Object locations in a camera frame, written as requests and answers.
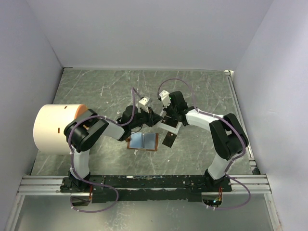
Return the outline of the white card tray box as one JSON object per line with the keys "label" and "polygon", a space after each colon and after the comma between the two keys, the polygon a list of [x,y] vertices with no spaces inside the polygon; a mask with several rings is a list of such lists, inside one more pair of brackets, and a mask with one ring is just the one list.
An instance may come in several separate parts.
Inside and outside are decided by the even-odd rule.
{"label": "white card tray box", "polygon": [[177,120],[173,120],[164,110],[161,111],[160,116],[163,119],[158,122],[156,126],[177,135],[180,127],[182,126],[182,123]]}

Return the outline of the brown leather card holder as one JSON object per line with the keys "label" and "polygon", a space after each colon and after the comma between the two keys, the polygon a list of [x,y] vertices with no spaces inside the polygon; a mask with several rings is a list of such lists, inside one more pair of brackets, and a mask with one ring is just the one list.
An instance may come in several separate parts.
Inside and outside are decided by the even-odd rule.
{"label": "brown leather card holder", "polygon": [[128,138],[128,149],[157,151],[158,133],[136,132]]}

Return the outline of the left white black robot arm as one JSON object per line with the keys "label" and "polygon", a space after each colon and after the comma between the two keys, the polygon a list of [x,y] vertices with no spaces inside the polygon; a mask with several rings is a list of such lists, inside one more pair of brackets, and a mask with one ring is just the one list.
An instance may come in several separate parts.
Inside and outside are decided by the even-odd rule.
{"label": "left white black robot arm", "polygon": [[143,110],[133,105],[127,106],[117,121],[98,115],[92,109],[86,110],[64,129],[71,155],[69,179],[72,186],[78,192],[84,192],[89,188],[89,153],[102,135],[124,141],[131,136],[134,128],[143,125],[153,127],[162,119],[151,107]]}

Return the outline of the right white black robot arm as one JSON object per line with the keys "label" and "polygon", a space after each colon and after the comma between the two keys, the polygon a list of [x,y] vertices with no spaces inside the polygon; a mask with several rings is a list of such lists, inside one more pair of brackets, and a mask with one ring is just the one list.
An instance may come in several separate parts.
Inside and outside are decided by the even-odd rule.
{"label": "right white black robot arm", "polygon": [[189,107],[181,91],[159,93],[164,111],[171,119],[184,126],[196,126],[211,133],[216,155],[210,167],[205,171],[205,188],[215,191],[226,177],[232,158],[245,151],[249,144],[247,135],[236,115],[214,115],[199,108]]}

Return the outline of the black card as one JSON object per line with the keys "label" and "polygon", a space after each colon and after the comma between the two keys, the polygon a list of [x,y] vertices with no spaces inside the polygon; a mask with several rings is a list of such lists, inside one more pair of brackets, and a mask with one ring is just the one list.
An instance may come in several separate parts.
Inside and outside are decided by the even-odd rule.
{"label": "black card", "polygon": [[172,133],[172,132],[168,132],[162,142],[163,145],[171,148],[175,139],[176,139],[177,135]]}

